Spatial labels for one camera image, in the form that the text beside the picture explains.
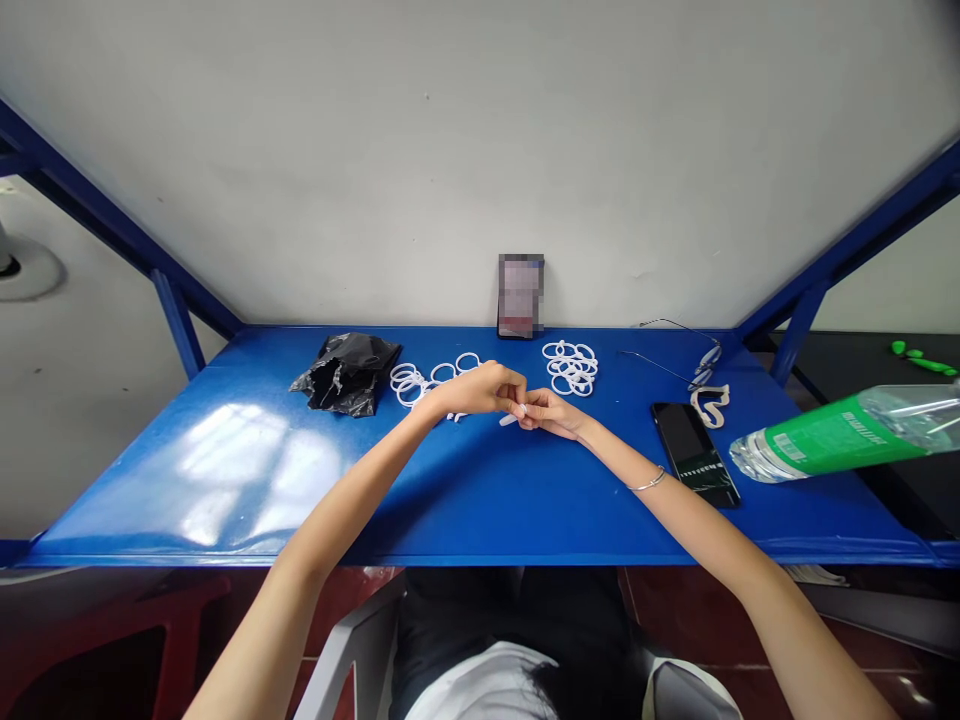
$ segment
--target pile of white rings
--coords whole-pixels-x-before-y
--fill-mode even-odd
[[[460,367],[460,361],[469,357],[475,359],[477,364],[468,368]],[[413,363],[400,363],[390,371],[390,388],[397,394],[397,400],[400,401],[401,405],[406,408],[412,408],[438,385],[453,380],[457,375],[463,375],[465,372],[476,370],[478,367],[480,367],[480,356],[476,353],[464,353],[453,363],[440,363],[437,365],[433,369],[433,372],[430,373],[430,379],[428,380],[420,374],[417,366]],[[450,368],[452,374],[450,377],[441,380],[437,377],[437,373],[441,372],[444,368]],[[447,420],[460,422],[460,418],[466,414],[467,413],[449,413]]]
[[[543,346],[550,373],[550,387],[557,395],[587,397],[593,392],[593,380],[597,376],[597,355],[588,345],[574,345],[565,340]],[[557,387],[557,378],[566,382],[565,388]]]

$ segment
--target black pants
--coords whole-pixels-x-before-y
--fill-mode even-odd
[[[577,696],[598,697],[624,678],[630,629],[614,568],[528,567],[519,588],[509,568],[405,574],[390,720],[403,720],[434,680],[499,640],[556,660],[559,684]]]

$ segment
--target bangle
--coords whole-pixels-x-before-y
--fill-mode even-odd
[[[631,492],[638,492],[640,490],[646,490],[648,488],[652,488],[654,485],[659,484],[660,481],[663,480],[663,476],[667,474],[667,471],[663,469],[663,465],[657,465],[657,467],[660,469],[660,474],[653,479],[653,482],[647,483],[646,485],[641,485],[638,488],[632,488],[628,485],[627,490],[630,490]]]

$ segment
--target smartphone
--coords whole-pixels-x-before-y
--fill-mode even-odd
[[[532,340],[543,330],[543,255],[500,255],[497,335]]]
[[[653,421],[680,482],[714,507],[740,507],[740,493],[693,407],[654,403]]]

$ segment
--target plastic water bottle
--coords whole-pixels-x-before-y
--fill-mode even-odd
[[[960,381],[878,385],[736,440],[747,477],[780,483],[960,450]]]

